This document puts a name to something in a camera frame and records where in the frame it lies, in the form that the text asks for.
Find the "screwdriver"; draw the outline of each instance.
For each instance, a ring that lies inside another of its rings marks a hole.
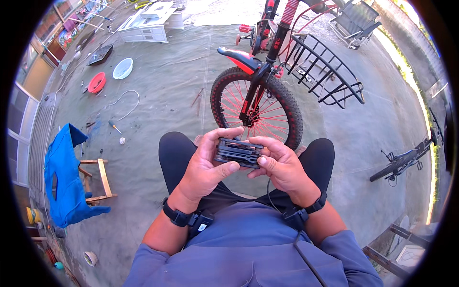
[[[115,124],[114,124],[112,121],[108,121],[108,124],[109,124],[110,126],[114,127],[114,128],[118,131],[118,133],[122,134],[122,132],[120,132],[119,129],[116,128]]]

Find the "black metal basket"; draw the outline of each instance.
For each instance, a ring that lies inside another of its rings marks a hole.
[[[337,104],[344,109],[346,99],[352,96],[365,103],[363,84],[335,53],[311,34],[292,33],[291,38],[295,45],[284,63],[288,75],[295,76],[328,106]]]

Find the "fingernail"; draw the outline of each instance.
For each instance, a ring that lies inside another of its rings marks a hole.
[[[260,159],[258,160],[258,162],[260,164],[265,164],[266,163],[266,158],[265,157],[260,157]]]
[[[229,169],[231,171],[237,171],[239,169],[239,165],[237,163],[231,163],[231,165],[229,166]]]

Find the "wooden stool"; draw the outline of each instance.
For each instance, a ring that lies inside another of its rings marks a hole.
[[[106,159],[104,160],[102,158],[98,158],[97,160],[95,160],[95,159],[80,160],[81,164],[96,164],[96,163],[99,164],[99,171],[101,173],[102,184],[104,186],[104,191],[105,191],[105,195],[103,195],[103,196],[87,198],[86,199],[87,203],[93,203],[93,202],[101,200],[101,199],[115,197],[115,196],[118,195],[118,194],[112,194],[112,191],[110,190],[110,186],[108,185],[107,174],[105,173],[105,166],[104,166],[104,163],[107,163],[107,162],[108,162],[108,160],[106,160]],[[89,188],[88,177],[92,177],[92,174],[90,174],[86,170],[82,169],[80,166],[78,167],[78,171],[80,171],[82,174],[84,174],[84,179],[83,179],[83,182],[84,182],[83,189],[84,189],[84,191],[85,192],[91,192],[91,190]]]

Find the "fender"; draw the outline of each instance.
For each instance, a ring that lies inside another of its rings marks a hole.
[[[227,56],[228,59],[249,75],[255,73],[262,64],[262,62],[255,58],[255,56],[244,51],[229,50],[225,47],[219,47],[217,51],[219,54]]]

